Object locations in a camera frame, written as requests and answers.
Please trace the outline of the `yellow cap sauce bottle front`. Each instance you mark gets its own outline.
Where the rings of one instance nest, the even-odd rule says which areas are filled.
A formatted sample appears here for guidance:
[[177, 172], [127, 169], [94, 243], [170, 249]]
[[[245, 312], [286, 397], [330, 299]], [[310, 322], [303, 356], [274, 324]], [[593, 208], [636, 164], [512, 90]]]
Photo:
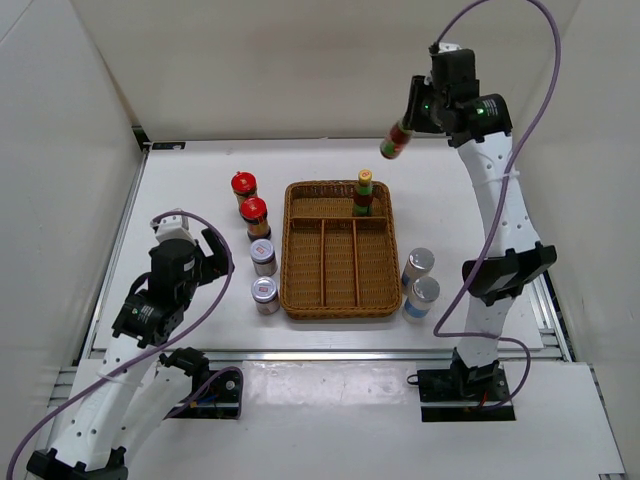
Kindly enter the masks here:
[[380, 144], [381, 155], [389, 160], [396, 159], [413, 137], [413, 131], [398, 120], [389, 130]]

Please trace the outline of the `yellow cap sauce bottle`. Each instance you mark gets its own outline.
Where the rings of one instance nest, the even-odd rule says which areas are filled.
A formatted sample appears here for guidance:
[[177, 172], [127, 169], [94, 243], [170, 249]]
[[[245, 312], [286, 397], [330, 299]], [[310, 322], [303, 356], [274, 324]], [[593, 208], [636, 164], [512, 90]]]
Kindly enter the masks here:
[[368, 169], [360, 170], [354, 188], [353, 215], [370, 216], [373, 203], [373, 174]]
[[413, 131], [398, 120], [389, 130], [380, 144], [381, 155], [389, 160], [396, 159], [413, 137]]

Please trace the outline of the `white lid dark jar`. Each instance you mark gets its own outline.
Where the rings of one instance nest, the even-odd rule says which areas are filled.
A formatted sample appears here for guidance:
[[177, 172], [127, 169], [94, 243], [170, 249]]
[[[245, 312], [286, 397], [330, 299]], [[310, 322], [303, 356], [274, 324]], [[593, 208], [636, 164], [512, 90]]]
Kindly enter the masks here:
[[256, 274], [273, 276], [278, 269], [274, 245], [268, 239], [257, 239], [251, 243], [250, 257]]
[[280, 308], [277, 284], [271, 277], [257, 278], [251, 286], [251, 295], [260, 314], [270, 315]]

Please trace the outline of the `red lid jar front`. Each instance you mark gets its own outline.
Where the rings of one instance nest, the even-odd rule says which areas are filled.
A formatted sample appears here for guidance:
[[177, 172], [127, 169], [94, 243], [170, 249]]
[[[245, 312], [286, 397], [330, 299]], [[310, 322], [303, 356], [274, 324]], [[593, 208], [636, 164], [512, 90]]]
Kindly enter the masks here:
[[259, 197], [247, 198], [241, 204], [239, 211], [246, 224], [247, 236], [251, 241], [271, 238], [268, 208], [263, 199]]

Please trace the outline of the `red lid jar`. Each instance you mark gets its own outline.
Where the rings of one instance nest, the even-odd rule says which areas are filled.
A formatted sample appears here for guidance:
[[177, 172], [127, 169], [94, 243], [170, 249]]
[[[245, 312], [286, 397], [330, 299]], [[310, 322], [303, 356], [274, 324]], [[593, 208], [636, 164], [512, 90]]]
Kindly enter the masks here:
[[231, 188], [241, 207], [245, 200], [257, 196], [256, 177], [250, 172], [238, 171], [231, 179]]
[[247, 198], [241, 204], [239, 211], [246, 224], [247, 236], [251, 241], [271, 238], [268, 208], [263, 199], [259, 197]]

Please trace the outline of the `white lid dark jar front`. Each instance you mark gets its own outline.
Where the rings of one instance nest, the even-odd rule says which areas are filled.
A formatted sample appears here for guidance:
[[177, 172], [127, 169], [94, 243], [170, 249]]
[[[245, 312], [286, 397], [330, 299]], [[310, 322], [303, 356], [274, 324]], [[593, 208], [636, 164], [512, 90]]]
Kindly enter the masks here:
[[270, 315], [280, 308], [277, 284], [271, 277], [257, 278], [251, 286], [251, 295], [260, 314]]

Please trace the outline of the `silver lid bead jar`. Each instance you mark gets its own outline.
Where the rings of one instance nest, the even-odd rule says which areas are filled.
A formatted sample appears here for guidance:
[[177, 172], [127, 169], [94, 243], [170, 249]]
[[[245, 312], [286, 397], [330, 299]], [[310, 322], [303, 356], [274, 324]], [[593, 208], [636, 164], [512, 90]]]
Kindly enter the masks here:
[[435, 265], [433, 252], [424, 247], [414, 248], [408, 255], [404, 270], [401, 275], [401, 284], [404, 291], [424, 276], [428, 276]]
[[402, 308], [403, 318], [410, 323], [422, 323], [439, 295], [440, 284], [436, 279], [430, 276], [418, 278], [408, 290]]

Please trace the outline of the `silver lid bead jar front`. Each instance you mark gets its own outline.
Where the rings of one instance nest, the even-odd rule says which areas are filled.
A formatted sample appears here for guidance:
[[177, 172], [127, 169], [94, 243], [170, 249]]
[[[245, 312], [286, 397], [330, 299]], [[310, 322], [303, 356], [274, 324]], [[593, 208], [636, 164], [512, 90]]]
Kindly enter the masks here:
[[440, 284], [436, 279], [430, 276], [418, 278], [408, 290], [402, 308], [403, 318], [410, 323], [422, 323], [439, 295]]

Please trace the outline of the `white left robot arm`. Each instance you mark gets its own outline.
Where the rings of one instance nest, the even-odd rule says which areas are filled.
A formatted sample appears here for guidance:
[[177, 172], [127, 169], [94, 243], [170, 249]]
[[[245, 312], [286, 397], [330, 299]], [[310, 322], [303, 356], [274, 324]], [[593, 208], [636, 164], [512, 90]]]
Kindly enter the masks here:
[[149, 271], [130, 286], [93, 384], [62, 406], [77, 407], [68, 426], [27, 470], [39, 479], [125, 479], [137, 448], [187, 400], [206, 395], [213, 373], [204, 354], [165, 354], [198, 287], [230, 279], [232, 255], [215, 229], [201, 234], [205, 254], [182, 223], [155, 224]]

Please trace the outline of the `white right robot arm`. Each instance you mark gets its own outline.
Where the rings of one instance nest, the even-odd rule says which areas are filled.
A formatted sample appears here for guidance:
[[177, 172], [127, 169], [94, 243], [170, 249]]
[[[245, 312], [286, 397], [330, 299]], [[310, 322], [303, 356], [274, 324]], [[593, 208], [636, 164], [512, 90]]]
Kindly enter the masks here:
[[485, 243], [462, 268], [469, 306], [456, 334], [449, 387], [460, 399], [476, 399], [496, 384], [498, 345], [507, 314], [524, 286], [557, 259], [544, 245], [527, 211], [513, 167], [512, 124], [504, 99], [480, 95], [477, 81], [436, 89], [423, 75], [411, 79], [403, 126], [418, 133], [443, 133], [471, 179]]

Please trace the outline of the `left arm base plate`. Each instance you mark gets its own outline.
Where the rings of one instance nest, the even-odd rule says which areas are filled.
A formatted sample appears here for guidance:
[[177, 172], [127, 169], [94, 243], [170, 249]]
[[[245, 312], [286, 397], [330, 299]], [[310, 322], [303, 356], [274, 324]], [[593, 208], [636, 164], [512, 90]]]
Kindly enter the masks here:
[[243, 387], [244, 375], [237, 366], [206, 371], [193, 382], [192, 393], [166, 419], [238, 420]]

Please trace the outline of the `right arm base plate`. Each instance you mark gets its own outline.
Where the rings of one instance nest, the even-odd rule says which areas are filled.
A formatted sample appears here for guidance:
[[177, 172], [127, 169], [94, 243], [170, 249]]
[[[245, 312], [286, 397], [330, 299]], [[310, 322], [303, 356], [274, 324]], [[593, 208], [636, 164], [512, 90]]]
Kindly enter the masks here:
[[513, 422], [515, 410], [505, 371], [465, 383], [457, 367], [419, 369], [406, 378], [418, 388], [423, 423]]

